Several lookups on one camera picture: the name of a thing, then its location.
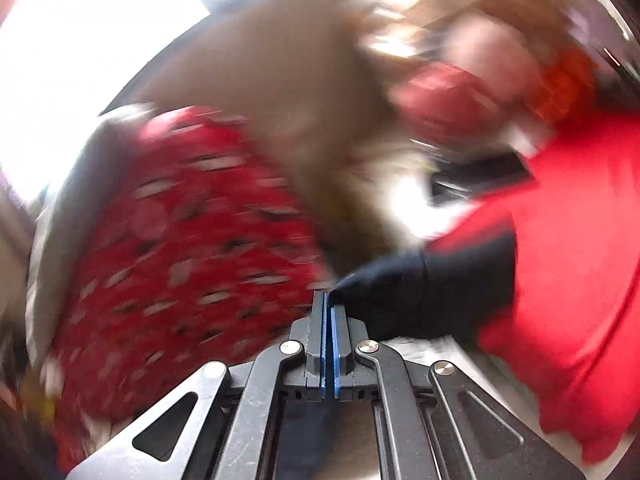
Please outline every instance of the silver screw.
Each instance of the silver screw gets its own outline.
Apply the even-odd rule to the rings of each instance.
[[[212,361],[204,365],[203,372],[207,379],[217,379],[225,374],[226,366],[220,361]]]
[[[373,352],[377,352],[380,345],[377,341],[373,341],[373,339],[365,339],[358,343],[358,350],[364,352],[365,354],[373,354]]]
[[[438,361],[433,365],[433,371],[438,375],[451,375],[456,371],[456,367],[449,361]]]
[[[280,345],[280,351],[286,355],[293,355],[299,352],[301,348],[302,345],[299,342],[294,341],[293,339],[285,341]]]

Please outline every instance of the orange object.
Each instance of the orange object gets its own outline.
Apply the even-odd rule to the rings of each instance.
[[[580,48],[561,50],[556,62],[543,72],[539,86],[526,97],[527,108],[549,125],[580,117],[595,98],[594,67]]]

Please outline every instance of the red polka dot cloth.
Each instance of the red polka dot cloth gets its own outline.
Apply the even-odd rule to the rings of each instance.
[[[52,346],[66,427],[123,420],[208,361],[247,361],[323,286],[312,223],[237,126],[184,108],[136,143]]]

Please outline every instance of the red object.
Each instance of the red object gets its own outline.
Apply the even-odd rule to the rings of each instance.
[[[536,394],[545,432],[598,462],[640,408],[640,117],[594,112],[529,169],[535,182],[487,197],[435,247],[513,219],[516,301],[480,346]]]
[[[453,65],[427,65],[391,91],[400,116],[418,140],[447,144],[473,138],[496,117],[490,90],[475,75]]]
[[[123,420],[208,361],[249,360],[306,314],[324,271],[310,221],[236,127],[185,108],[138,149],[56,333],[59,434],[81,413]]]

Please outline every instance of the blue strip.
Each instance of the blue strip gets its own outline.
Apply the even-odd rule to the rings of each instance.
[[[340,351],[336,333],[335,310],[331,309],[331,342],[334,349],[334,398],[340,399]]]
[[[322,335],[320,338],[320,398],[326,398],[326,331],[328,323],[326,297],[322,298]]]

